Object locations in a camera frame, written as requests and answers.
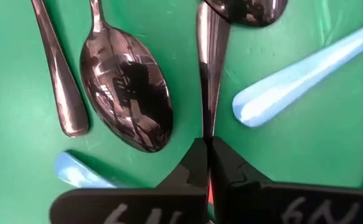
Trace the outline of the green table mat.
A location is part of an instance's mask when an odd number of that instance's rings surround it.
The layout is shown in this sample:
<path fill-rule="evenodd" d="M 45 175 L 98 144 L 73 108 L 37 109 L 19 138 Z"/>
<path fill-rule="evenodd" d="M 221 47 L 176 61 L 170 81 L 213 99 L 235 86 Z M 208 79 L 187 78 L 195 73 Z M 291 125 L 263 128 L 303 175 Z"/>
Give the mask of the green table mat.
<path fill-rule="evenodd" d="M 155 187 L 202 135 L 196 10 L 200 0 L 102 0 L 105 19 L 147 46 L 168 84 L 174 125 L 167 146 L 144 153 L 89 110 L 89 132 L 61 130 L 31 0 L 0 0 L 0 224 L 50 224 L 52 202 L 71 186 L 54 171 L 71 150 L 111 180 Z M 363 0 L 289 0 L 278 21 L 233 26 L 215 133 L 279 182 L 363 188 L 363 53 L 257 128 L 239 123 L 242 89 L 363 27 Z"/>

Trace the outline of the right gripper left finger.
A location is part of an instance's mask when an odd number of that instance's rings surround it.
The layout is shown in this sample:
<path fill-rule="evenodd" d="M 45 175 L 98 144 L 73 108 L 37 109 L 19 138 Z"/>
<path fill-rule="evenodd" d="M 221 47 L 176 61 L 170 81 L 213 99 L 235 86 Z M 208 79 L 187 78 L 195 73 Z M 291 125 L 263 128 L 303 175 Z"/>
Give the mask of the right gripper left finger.
<path fill-rule="evenodd" d="M 51 224 L 207 224 L 207 146 L 197 138 L 155 188 L 76 188 L 58 196 Z"/>

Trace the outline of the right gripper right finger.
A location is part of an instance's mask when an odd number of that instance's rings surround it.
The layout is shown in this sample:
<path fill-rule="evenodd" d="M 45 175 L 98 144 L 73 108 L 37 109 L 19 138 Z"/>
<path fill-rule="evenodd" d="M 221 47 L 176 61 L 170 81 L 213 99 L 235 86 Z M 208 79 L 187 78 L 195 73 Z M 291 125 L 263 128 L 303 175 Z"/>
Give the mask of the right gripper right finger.
<path fill-rule="evenodd" d="M 363 189 L 275 182 L 218 137 L 211 179 L 217 224 L 363 224 Z"/>

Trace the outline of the blue-handled black spoon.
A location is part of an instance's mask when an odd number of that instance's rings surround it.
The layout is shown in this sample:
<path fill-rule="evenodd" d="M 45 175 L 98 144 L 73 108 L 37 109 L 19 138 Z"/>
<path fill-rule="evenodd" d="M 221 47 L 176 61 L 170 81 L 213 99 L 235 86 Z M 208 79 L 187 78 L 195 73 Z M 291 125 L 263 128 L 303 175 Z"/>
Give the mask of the blue-handled black spoon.
<path fill-rule="evenodd" d="M 114 184 L 98 175 L 68 151 L 57 155 L 54 170 L 60 180 L 76 188 L 116 188 Z"/>
<path fill-rule="evenodd" d="M 363 27 L 238 92 L 233 114 L 249 128 L 261 126 L 362 52 Z"/>

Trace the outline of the orange-handled silver spoon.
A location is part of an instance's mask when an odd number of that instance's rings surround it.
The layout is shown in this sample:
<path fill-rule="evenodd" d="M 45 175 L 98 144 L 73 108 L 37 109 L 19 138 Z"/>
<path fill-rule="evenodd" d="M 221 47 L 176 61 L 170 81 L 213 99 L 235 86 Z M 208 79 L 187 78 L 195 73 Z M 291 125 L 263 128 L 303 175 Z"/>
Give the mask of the orange-handled silver spoon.
<path fill-rule="evenodd" d="M 214 204 L 214 197 L 212 193 L 212 180 L 209 178 L 209 184 L 208 184 L 208 204 L 213 205 Z"/>

